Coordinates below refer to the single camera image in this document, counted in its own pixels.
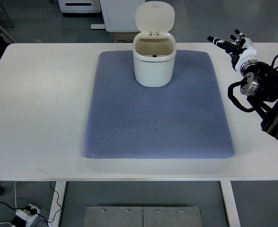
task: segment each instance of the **gray floor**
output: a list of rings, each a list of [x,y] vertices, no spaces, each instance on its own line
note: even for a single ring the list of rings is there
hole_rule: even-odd
[[[48,0],[1,0],[14,28],[0,8],[0,24],[19,43],[110,43],[101,14],[63,15]],[[239,29],[253,42],[278,43],[278,0],[165,0],[176,12],[170,31],[177,42],[207,42],[216,35],[229,40]],[[6,191],[0,201],[14,204],[12,182],[0,182]],[[278,181],[233,182],[242,227],[278,227]],[[214,183],[77,183],[67,184],[60,226],[83,226],[85,207],[110,204],[183,204],[201,207],[204,227],[227,226],[218,182]],[[17,203],[37,203],[46,215],[53,192],[48,183],[17,183]],[[0,207],[0,222],[11,221],[14,212]]]

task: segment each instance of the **blue cushion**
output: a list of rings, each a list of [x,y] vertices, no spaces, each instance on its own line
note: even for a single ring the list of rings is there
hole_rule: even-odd
[[[84,142],[87,158],[228,158],[233,143],[206,52],[177,50],[171,81],[143,87],[132,51],[99,56]]]

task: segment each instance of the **open lid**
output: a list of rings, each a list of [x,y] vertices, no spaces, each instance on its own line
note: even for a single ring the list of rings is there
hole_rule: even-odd
[[[141,32],[158,29],[159,33],[171,30],[175,21],[175,10],[162,1],[148,1],[141,4],[135,13],[135,22]]]

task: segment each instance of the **white trash bin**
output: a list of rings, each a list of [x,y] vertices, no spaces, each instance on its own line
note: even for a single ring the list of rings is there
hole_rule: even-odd
[[[162,87],[171,79],[176,57],[176,41],[168,33],[175,19],[173,7],[161,1],[141,4],[135,21],[141,31],[134,38],[136,80],[145,87]]]

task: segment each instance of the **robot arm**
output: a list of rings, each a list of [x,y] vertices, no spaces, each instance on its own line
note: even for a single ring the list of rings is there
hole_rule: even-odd
[[[278,66],[274,68],[275,57],[271,66],[257,59],[257,51],[249,38],[235,30],[238,38],[231,36],[235,44],[207,37],[208,41],[225,50],[231,56],[233,69],[240,72],[243,79],[228,88],[228,97],[232,103],[245,112],[256,111],[262,118],[262,130],[278,140]],[[240,86],[240,92],[247,96],[252,108],[243,107],[233,95],[233,89]],[[275,102],[269,107],[266,102]]]

